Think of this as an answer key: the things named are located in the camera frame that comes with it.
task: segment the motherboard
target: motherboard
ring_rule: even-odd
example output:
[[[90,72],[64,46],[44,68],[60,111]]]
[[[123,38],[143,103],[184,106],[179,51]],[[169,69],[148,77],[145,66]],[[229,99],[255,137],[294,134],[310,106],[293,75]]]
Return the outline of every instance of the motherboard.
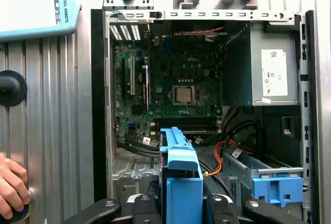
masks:
[[[221,124],[219,48],[166,37],[119,43],[115,54],[116,136],[157,140],[177,126],[196,143],[217,141]]]

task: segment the cpu socket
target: cpu socket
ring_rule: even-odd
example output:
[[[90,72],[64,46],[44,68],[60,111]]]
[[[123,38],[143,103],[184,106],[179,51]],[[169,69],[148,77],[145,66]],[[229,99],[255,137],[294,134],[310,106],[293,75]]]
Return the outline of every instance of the cpu socket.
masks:
[[[171,90],[172,105],[186,106],[195,105],[194,86],[177,85]]]

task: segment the dell logo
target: dell logo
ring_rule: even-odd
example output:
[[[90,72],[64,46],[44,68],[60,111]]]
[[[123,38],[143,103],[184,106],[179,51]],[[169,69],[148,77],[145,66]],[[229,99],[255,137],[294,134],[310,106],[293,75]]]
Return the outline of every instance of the dell logo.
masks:
[[[199,62],[199,59],[197,57],[188,57],[187,61],[188,62]]]

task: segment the expansion slot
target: expansion slot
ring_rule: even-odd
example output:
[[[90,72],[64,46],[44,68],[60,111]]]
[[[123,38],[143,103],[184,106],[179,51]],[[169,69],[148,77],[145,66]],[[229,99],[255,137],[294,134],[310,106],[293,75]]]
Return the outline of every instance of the expansion slot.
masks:
[[[123,101],[126,102],[126,66],[125,59],[121,61],[121,89],[122,89],[122,97]]]
[[[145,83],[143,85],[143,100],[146,105],[146,110],[149,110],[149,73],[148,73],[148,65],[143,66],[144,74],[145,74]]]
[[[130,94],[136,94],[136,58],[130,57]]]

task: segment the human hand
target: human hand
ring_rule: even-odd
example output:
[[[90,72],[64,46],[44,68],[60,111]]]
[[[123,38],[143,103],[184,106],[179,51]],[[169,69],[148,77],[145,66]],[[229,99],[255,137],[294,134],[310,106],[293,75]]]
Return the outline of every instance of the human hand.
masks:
[[[0,215],[5,219],[13,217],[11,207],[20,212],[30,203],[26,182],[26,170],[0,154]]]

